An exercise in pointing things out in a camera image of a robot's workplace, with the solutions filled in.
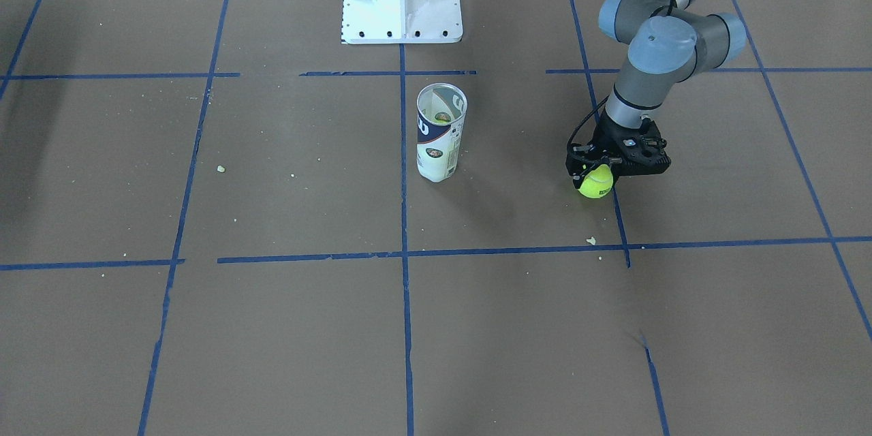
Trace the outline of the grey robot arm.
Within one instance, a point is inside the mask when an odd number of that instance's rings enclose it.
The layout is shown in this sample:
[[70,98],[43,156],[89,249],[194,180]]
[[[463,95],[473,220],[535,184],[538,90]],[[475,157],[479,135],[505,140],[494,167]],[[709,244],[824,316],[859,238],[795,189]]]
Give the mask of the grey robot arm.
[[737,15],[687,11],[695,0],[606,0],[604,35],[628,46],[610,95],[592,109],[588,144],[567,141],[565,166],[579,194],[606,196],[621,177],[661,174],[672,160],[655,121],[670,89],[735,59],[747,45]]

